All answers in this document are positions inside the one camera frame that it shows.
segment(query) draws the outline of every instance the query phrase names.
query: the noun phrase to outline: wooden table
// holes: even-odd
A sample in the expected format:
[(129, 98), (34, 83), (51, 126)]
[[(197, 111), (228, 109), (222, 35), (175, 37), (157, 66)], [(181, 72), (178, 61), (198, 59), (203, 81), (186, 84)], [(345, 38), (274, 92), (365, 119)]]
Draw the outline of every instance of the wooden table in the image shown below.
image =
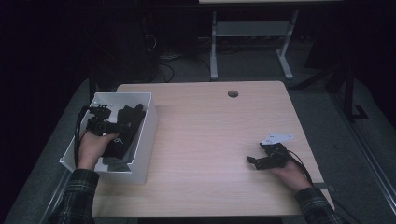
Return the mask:
[[(145, 185), (100, 183), (96, 217), (301, 214), (291, 190), (247, 162), (246, 156), (266, 156), (259, 143), (269, 133), (293, 134), (283, 144), (303, 160), (314, 183), (323, 182), (282, 82), (119, 86), (123, 91), (152, 92), (158, 111), (148, 180)], [(239, 95), (232, 98), (229, 91)]]

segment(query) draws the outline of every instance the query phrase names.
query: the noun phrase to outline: dark background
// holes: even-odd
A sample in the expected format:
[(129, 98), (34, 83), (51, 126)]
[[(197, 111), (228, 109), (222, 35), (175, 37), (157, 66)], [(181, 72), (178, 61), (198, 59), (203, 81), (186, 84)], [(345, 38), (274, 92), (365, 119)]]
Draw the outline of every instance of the dark background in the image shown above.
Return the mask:
[[(101, 4), (102, 1), (48, 0), (0, 3), (1, 191), (6, 196), (1, 202), (0, 221), (6, 217), (83, 80), (95, 76), (100, 88), (108, 91), (122, 82), (148, 82), (155, 76), (149, 71), (151, 65), (155, 67), (155, 55), (142, 51), (147, 42), (137, 35), (138, 28), (126, 28), (136, 27), (128, 24), (138, 24), (141, 14), (120, 12)], [(356, 78), (371, 90), (393, 126), (396, 126), (395, 9), (390, 1), (347, 1), (346, 6), (329, 9), (325, 16), (311, 8), (301, 13), (295, 30), (297, 36), (318, 35), (308, 60), (310, 67), (325, 69), (341, 57), (351, 58)], [(154, 24), (147, 26), (155, 30), (155, 23), (162, 22), (162, 28), (180, 32), (166, 35), (166, 29), (155, 30), (160, 44), (179, 43), (210, 33), (211, 14), (207, 11), (194, 12), (195, 19), (184, 21), (180, 18), (186, 18), (190, 12), (178, 13), (173, 18), (165, 15), (167, 20), (161, 20), (160, 14)], [(317, 17), (323, 20), (319, 27), (312, 23)], [(131, 36), (120, 36), (126, 34), (120, 33), (124, 29)], [(124, 42), (131, 37), (136, 41)], [(109, 59), (92, 39), (108, 47), (121, 62)], [(123, 44), (131, 47), (128, 52), (121, 47)], [(140, 57), (139, 63), (124, 67), (125, 62), (132, 61), (128, 59), (137, 55), (144, 57)], [(142, 71), (152, 75), (141, 77), (138, 74)]]

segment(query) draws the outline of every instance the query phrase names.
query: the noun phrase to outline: black object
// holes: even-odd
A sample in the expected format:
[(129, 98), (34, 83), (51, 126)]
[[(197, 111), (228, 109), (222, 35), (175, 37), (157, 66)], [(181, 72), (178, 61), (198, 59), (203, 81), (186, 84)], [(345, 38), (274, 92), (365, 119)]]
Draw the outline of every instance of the black object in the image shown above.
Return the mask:
[(303, 172), (310, 184), (313, 185), (311, 175), (306, 170), (305, 166), (295, 160), (290, 154), (289, 151), (283, 146), (281, 143), (276, 143), (273, 145), (263, 145), (260, 143), (260, 147), (264, 149), (265, 153), (268, 157), (255, 159), (252, 157), (247, 157), (247, 161), (249, 163), (254, 164), (257, 170), (265, 170), (271, 168), (284, 168), (286, 162), (292, 161), (294, 162)]
[(93, 118), (87, 121), (86, 129), (88, 131), (97, 136), (102, 136), (104, 133), (120, 134), (118, 138), (107, 144), (105, 153), (102, 157), (115, 157), (122, 159), (129, 146), (134, 141), (134, 137), (136, 136), (141, 121), (146, 116), (146, 112), (143, 111), (143, 106), (139, 104), (135, 109), (133, 109), (126, 105), (123, 109), (119, 110), (117, 123), (111, 123), (107, 120), (110, 117), (111, 110), (106, 108), (105, 105), (99, 105), (97, 107), (82, 107), (78, 114), (75, 130), (74, 155), (76, 167), (78, 166), (80, 123), (87, 111), (93, 114)]

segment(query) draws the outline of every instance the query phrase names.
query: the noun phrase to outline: gray carpet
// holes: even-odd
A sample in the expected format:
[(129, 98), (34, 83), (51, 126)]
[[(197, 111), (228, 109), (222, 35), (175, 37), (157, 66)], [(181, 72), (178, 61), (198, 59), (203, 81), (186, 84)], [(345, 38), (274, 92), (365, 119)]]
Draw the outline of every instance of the gray carpet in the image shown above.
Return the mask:
[[(250, 48), (233, 54), (220, 54), (218, 81), (280, 80), (286, 86), (292, 86), (317, 72), (304, 68), (310, 43), (293, 42), (287, 57), (295, 78), (286, 80), (272, 47), (264, 46), (260, 50)], [(171, 82), (209, 81), (210, 75), (206, 65), (209, 60), (208, 53), (200, 54), (199, 59), (201, 60), (184, 58), (168, 63), (175, 69), (175, 76)], [(167, 77), (171, 76), (167, 67), (163, 66), (162, 70)], [(161, 79), (157, 77), (154, 82), (161, 82)], [(330, 187), (331, 195), (362, 223), (396, 223), (396, 216), (375, 182), (349, 124), (343, 119), (333, 96), (324, 90), (326, 82), (327, 78), (323, 78), (303, 91), (290, 91), (290, 98), (319, 169)], [(88, 82), (85, 81), (64, 111), (35, 169), (8, 214), (6, 223), (40, 223), (42, 219), (45, 220), (43, 216), (48, 204), (51, 203), (53, 191), (58, 187), (65, 172), (58, 160), (73, 136), (78, 111), (88, 102)], [(361, 105), (370, 118), (357, 120), (355, 126), (368, 145), (374, 149), (373, 154), (384, 172), (394, 182), (396, 132), (376, 107), (370, 92), (359, 82), (356, 82), (355, 103)], [(351, 220), (339, 206), (336, 206), (336, 212)], [(136, 223), (137, 220), (99, 217), (96, 222)], [(305, 223), (302, 217), (283, 217), (283, 222)]]

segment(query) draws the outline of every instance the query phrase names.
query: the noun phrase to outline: person's left hand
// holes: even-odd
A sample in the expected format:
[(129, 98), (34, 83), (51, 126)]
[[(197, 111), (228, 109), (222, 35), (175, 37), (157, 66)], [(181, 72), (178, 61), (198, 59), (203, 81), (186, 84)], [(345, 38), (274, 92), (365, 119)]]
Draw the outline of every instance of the person's left hand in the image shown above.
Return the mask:
[(105, 153), (107, 144), (118, 137), (117, 133), (96, 136), (90, 131), (82, 135), (78, 153), (78, 169), (93, 170), (99, 158)]

